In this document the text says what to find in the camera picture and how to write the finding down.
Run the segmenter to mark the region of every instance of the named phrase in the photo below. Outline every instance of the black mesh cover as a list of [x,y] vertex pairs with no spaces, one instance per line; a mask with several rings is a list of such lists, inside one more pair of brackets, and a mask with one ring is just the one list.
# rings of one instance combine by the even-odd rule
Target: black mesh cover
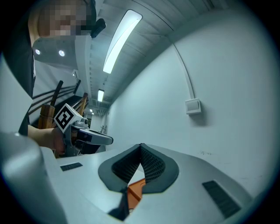
[[122,192],[127,188],[140,163],[146,180],[143,193],[165,191],[179,174],[179,167],[172,158],[143,143],[104,161],[98,174],[109,190]]
[[112,166],[112,171],[124,182],[129,183],[140,163],[140,151],[133,150]]
[[165,170],[163,160],[141,147],[141,165],[145,173],[146,184],[158,178]]

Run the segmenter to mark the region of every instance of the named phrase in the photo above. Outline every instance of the white wall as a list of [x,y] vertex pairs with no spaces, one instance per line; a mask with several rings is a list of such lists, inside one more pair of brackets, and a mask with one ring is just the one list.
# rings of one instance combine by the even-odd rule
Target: white wall
[[11,72],[3,54],[0,55],[0,132],[18,132],[32,103]]
[[[56,89],[58,83],[60,80],[63,81],[62,87],[67,87],[67,86],[73,86],[76,85],[76,78],[75,76],[72,75],[72,73],[67,73],[64,70],[52,67],[50,65],[47,65],[45,63],[35,61],[35,71],[36,71],[36,79],[35,79],[35,85],[33,89],[33,96],[36,96],[40,93],[45,93],[50,90]],[[43,99],[47,97],[48,95],[44,95],[40,98],[37,98],[34,100],[34,102]],[[67,98],[73,96],[73,93],[67,94],[61,98],[58,98],[56,100],[56,104],[66,100]],[[32,113],[29,116],[30,123],[34,122],[36,119],[38,119],[40,115],[41,108],[36,110],[34,113]]]
[[258,195],[279,158],[280,69],[274,46],[251,14],[238,8],[199,17],[169,38],[203,113],[186,115],[184,70],[164,40],[111,106],[108,135],[114,143],[107,150],[147,143],[190,154]]
[[94,131],[100,131],[101,130],[101,122],[102,118],[96,115],[87,115],[87,118],[91,118],[91,127],[90,129]]

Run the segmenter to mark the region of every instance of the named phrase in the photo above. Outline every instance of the orange part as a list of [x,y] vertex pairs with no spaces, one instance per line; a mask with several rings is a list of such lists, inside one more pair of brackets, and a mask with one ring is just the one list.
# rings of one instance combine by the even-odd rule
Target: orange part
[[145,184],[146,184],[145,178],[143,178],[128,186],[127,199],[128,199],[129,209],[134,209],[142,199],[142,187]]

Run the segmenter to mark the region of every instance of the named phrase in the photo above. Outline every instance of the black rubber pad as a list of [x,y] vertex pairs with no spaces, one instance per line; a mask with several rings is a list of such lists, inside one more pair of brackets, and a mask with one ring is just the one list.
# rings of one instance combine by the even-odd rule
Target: black rubber pad
[[72,163],[72,164],[61,166],[60,168],[62,169],[62,171],[66,171],[66,170],[78,168],[80,166],[83,166],[83,165],[81,163]]
[[216,183],[216,181],[205,182],[202,183],[202,185],[225,218],[229,218],[240,210],[238,204]]
[[143,194],[165,191],[179,174],[179,167],[172,158],[143,143],[104,161],[98,168],[98,174],[109,190],[122,192],[140,163],[146,180]]

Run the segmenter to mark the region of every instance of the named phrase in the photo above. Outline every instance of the black panel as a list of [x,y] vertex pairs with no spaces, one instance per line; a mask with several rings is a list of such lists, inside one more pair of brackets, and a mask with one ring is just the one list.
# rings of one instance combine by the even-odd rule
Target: black panel
[[97,149],[99,149],[100,145],[90,145],[85,144],[82,150],[82,154],[93,154],[96,153]]
[[111,143],[111,144],[113,144],[113,142],[114,142],[114,139],[113,139],[111,136],[105,135],[105,134],[103,134],[103,133],[101,133],[101,132],[94,131],[94,130],[91,130],[91,129],[88,129],[88,131],[91,131],[91,132],[93,132],[93,133],[97,133],[97,134],[99,134],[99,135],[104,135],[104,136],[106,136],[106,137],[111,138],[111,139],[112,139],[112,143]]
[[202,185],[225,218],[232,216],[240,210],[238,204],[215,181],[205,182]]
[[91,139],[92,139],[92,135],[87,135],[87,142],[91,142]]
[[83,166],[83,165],[81,163],[72,163],[72,164],[61,166],[60,168],[62,169],[62,171],[66,171],[66,170],[78,168],[80,166]]

